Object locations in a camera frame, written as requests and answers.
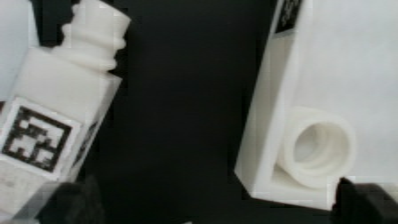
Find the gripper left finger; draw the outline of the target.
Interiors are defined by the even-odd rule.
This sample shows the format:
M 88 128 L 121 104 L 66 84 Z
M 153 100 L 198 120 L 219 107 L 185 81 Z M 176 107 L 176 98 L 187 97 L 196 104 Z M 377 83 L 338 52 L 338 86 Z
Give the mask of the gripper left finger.
M 95 177 L 79 183 L 61 185 L 38 220 L 41 224 L 105 224 L 102 192 Z

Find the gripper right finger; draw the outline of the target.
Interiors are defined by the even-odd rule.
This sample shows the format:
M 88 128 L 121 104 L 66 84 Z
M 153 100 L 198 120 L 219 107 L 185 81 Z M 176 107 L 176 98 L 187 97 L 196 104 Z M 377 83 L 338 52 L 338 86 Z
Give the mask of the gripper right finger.
M 340 179 L 333 224 L 398 224 L 398 200 L 375 183 Z

